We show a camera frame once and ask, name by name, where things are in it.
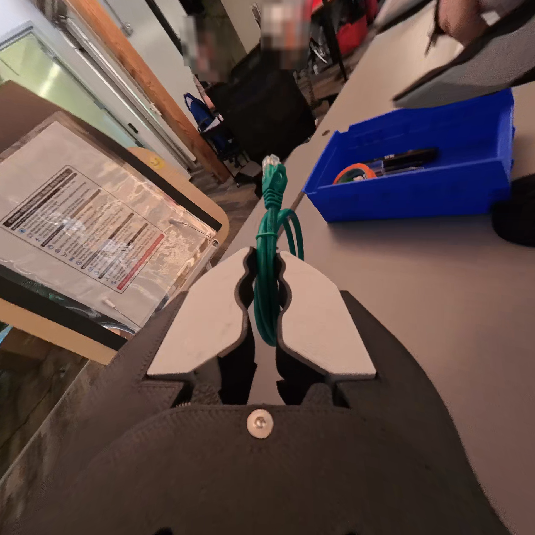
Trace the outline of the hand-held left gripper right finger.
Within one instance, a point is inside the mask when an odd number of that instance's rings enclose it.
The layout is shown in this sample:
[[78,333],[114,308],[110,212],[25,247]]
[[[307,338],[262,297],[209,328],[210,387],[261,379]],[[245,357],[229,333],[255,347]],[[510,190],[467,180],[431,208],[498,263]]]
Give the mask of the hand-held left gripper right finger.
[[288,251],[278,260],[278,347],[328,380],[375,378],[377,370],[336,284]]

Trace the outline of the person's right hand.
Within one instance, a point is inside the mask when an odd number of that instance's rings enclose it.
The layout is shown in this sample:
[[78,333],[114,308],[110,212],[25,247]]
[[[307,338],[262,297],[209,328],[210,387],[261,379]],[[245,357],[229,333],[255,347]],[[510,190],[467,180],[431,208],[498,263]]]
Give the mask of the person's right hand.
[[483,13],[494,4],[494,1],[438,1],[438,28],[467,47],[488,29]]

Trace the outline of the red bag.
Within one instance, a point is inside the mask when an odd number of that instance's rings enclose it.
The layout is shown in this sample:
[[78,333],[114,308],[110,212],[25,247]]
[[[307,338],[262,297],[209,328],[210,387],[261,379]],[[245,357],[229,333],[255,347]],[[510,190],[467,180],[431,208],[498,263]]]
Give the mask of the red bag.
[[342,56],[357,49],[368,35],[379,11],[378,1],[339,1],[340,14],[335,24]]

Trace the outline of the blue plastic bin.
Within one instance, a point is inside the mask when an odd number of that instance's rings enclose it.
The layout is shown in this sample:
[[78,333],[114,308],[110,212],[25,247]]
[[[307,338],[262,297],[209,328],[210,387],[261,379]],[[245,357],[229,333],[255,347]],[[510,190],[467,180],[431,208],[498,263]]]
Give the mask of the blue plastic bin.
[[[510,197],[514,106],[504,89],[353,124],[332,135],[303,192],[327,222],[488,213]],[[418,170],[333,185],[349,165],[424,148],[439,156]]]

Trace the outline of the blue fabric bag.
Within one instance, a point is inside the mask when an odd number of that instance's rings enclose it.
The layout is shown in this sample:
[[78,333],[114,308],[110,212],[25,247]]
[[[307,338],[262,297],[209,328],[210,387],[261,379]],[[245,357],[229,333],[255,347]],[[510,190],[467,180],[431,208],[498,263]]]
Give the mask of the blue fabric bag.
[[212,145],[218,155],[227,152],[231,146],[232,135],[223,120],[211,111],[204,100],[191,93],[184,94],[184,102],[194,117],[197,130],[203,139]]

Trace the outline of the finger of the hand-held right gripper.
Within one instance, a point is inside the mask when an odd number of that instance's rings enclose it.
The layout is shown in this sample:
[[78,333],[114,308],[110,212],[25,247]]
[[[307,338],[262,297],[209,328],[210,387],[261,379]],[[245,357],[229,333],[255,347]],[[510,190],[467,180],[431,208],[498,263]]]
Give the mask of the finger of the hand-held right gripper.
[[449,63],[393,97],[396,108],[466,101],[534,82],[534,9],[515,9]]

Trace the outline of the black office chair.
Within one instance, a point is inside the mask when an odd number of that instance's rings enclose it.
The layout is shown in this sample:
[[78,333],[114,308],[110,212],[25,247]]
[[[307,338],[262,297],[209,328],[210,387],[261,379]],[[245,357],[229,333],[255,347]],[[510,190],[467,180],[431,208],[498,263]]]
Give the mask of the black office chair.
[[263,65],[207,91],[247,156],[257,164],[284,161],[316,132],[309,104],[292,74]]

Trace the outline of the black remote control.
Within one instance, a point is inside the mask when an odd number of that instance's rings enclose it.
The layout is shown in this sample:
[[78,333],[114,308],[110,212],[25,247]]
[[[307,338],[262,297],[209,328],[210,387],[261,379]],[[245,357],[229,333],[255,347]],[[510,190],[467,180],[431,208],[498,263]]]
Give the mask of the black remote control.
[[376,176],[413,171],[434,162],[439,156],[438,148],[414,149],[398,152],[364,162]]

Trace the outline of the wooden support post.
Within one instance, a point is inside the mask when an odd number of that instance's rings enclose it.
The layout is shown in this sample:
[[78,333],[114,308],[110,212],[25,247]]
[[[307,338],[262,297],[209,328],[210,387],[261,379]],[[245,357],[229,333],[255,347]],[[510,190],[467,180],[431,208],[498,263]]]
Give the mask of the wooden support post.
[[185,147],[197,158],[205,170],[220,183],[231,173],[217,158],[209,144],[174,101],[119,26],[98,1],[66,1],[76,15],[96,34],[133,80],[141,87],[150,102],[162,113],[163,120]]

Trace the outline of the black instruction sheet board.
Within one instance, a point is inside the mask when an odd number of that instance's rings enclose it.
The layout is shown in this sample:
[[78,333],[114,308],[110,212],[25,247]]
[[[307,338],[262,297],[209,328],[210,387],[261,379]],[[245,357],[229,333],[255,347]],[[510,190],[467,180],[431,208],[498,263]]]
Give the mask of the black instruction sheet board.
[[1,276],[128,339],[220,244],[202,211],[123,151],[17,83],[1,85]]

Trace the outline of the orange masking tape roll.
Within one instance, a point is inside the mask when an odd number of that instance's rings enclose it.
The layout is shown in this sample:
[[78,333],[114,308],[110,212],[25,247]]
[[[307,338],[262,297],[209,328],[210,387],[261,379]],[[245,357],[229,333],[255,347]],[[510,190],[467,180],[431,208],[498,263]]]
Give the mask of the orange masking tape roll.
[[336,184],[349,184],[349,183],[344,183],[342,177],[344,176],[345,173],[349,172],[352,169],[362,169],[362,170],[364,170],[365,173],[367,174],[367,177],[368,177],[367,180],[371,180],[371,179],[377,178],[377,175],[376,175],[375,171],[373,171],[368,165],[362,164],[362,163],[357,163],[357,164],[349,165],[346,168],[344,168],[336,176],[336,178],[334,179],[333,185],[336,185]]

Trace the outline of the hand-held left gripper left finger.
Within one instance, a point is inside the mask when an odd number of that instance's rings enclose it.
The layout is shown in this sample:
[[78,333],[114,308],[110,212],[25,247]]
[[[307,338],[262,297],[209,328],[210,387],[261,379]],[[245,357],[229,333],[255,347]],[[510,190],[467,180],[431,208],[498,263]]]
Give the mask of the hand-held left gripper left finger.
[[193,376],[237,349],[249,330],[256,250],[240,249],[199,278],[186,296],[148,370],[148,376]]

